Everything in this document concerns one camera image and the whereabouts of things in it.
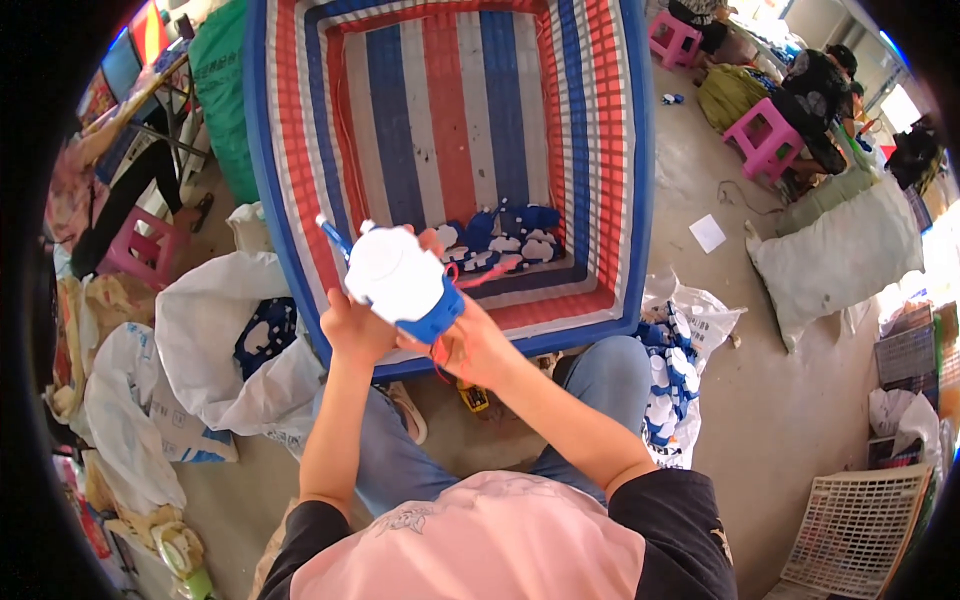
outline plastic crate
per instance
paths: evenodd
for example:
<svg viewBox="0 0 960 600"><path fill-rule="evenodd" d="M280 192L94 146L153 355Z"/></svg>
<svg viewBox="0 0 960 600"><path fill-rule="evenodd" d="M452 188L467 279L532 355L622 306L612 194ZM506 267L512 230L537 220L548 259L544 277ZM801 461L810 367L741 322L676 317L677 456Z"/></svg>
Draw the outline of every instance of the plastic crate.
<svg viewBox="0 0 960 600"><path fill-rule="evenodd" d="M917 522L929 465L816 477L782 579L877 598Z"/></svg>
<svg viewBox="0 0 960 600"><path fill-rule="evenodd" d="M884 338L874 344L881 383L937 371L933 323Z"/></svg>
<svg viewBox="0 0 960 600"><path fill-rule="evenodd" d="M506 198L566 258L469 290L525 354L629 334L650 238L653 86L633 0L251 0L244 94L267 224L321 359L346 272L314 222L417 231ZM396 350L375 380L432 370Z"/></svg>

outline slipper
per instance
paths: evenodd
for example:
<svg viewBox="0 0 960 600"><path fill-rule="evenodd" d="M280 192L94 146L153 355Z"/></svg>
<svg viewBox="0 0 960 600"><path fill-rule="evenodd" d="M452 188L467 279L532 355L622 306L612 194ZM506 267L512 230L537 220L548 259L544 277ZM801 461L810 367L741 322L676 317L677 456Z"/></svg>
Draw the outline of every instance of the slipper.
<svg viewBox="0 0 960 600"><path fill-rule="evenodd" d="M190 226L190 233L200 233L200 230L204 228L204 221L206 221L206 215L210 214L210 208L213 207L213 194L207 194L202 200L197 204L197 210L200 211L200 218L197 219L196 223Z"/></svg>
<svg viewBox="0 0 960 600"><path fill-rule="evenodd" d="M390 387L387 388L387 397L394 403L399 404L403 412L414 420L414 425L417 426L418 431L418 436L414 439L414 444L423 444L423 442L426 441L426 421L423 420L423 415L421 415L417 407L414 406L414 402L410 399L410 395L407 394L407 390L403 387L403 384L399 381L391 383Z"/></svg>

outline white plastic crate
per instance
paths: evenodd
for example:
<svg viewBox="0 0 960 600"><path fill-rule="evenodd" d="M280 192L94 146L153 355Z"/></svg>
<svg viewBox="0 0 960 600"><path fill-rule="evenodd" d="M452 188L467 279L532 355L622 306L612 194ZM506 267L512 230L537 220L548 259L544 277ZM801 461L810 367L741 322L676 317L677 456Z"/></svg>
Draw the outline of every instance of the white plastic crate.
<svg viewBox="0 0 960 600"><path fill-rule="evenodd" d="M815 478L781 578L877 598L900 563L929 479L928 465Z"/></svg>

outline pink t-shirt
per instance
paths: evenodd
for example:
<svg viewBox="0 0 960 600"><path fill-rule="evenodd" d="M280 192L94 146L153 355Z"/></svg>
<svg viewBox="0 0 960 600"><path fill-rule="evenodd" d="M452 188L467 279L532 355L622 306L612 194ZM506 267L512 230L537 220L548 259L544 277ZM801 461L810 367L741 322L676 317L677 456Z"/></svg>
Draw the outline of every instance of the pink t-shirt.
<svg viewBox="0 0 960 600"><path fill-rule="evenodd" d="M645 547L583 492L486 471L326 548L290 598L634 598Z"/></svg>
<svg viewBox="0 0 960 600"><path fill-rule="evenodd" d="M83 166L76 143L60 148L47 192L44 219L55 242L72 252L81 233L90 226L90 186L93 186L93 221L107 201L110 188L94 176L93 167Z"/></svg>

